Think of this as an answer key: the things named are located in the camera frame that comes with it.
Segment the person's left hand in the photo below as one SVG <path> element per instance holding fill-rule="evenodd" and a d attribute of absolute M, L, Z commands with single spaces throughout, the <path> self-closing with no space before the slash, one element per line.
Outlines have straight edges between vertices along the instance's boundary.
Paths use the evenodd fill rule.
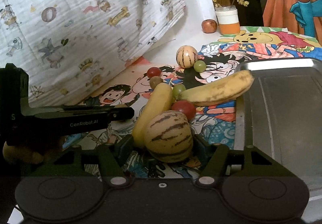
<path fill-rule="evenodd" d="M 3 146 L 3 156 L 8 161 L 31 164 L 39 164 L 51 159 L 50 154 L 41 155 L 40 153 L 28 150 L 27 148 L 9 146 L 6 142 Z"/>

